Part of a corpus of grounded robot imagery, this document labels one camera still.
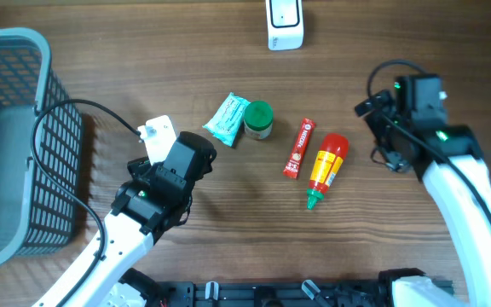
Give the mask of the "red sauce bottle green cap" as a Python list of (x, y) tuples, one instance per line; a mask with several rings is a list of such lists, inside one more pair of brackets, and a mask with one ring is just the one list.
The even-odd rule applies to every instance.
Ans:
[(309, 178), (308, 210), (313, 210), (317, 203), (325, 198), (348, 152), (349, 141), (346, 137), (336, 133), (329, 133), (325, 136), (315, 157)]

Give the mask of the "red Nescafe stick sachet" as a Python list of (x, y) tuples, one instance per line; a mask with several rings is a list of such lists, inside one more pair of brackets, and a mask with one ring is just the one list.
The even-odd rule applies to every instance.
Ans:
[(306, 148), (309, 144), (309, 139), (315, 127), (316, 123), (313, 120), (303, 118), (300, 130), (297, 134), (297, 139), (293, 145), (292, 152), (283, 170), (283, 174), (286, 177), (290, 177), (292, 179), (297, 178), (300, 170), (300, 165), (302, 164)]

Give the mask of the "green lid jar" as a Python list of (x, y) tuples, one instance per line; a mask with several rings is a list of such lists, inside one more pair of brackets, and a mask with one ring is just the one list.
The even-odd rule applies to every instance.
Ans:
[(265, 139), (272, 131), (273, 108), (265, 101), (251, 102), (245, 109), (243, 121), (247, 136), (256, 140)]

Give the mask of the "teal tissue pack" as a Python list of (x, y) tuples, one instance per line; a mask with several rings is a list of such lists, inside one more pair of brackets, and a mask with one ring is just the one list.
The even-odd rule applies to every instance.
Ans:
[(232, 147), (242, 125), (246, 108), (251, 103), (229, 93), (213, 117), (203, 127), (223, 144)]

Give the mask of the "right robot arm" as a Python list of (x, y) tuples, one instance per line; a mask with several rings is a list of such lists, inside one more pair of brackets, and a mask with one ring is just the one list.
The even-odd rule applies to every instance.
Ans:
[(435, 201), (464, 272), (470, 306), (491, 306), (491, 182), (466, 125), (449, 125), (436, 74), (400, 76), (393, 91), (369, 92), (355, 106), (384, 165), (413, 169)]

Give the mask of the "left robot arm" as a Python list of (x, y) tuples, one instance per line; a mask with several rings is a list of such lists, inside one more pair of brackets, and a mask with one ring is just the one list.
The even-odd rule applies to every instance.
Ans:
[(197, 181), (212, 171), (213, 144), (192, 132), (170, 142), (160, 159), (128, 164), (131, 180), (118, 189), (99, 230), (39, 306), (147, 306), (156, 283), (134, 270), (161, 236), (183, 225)]

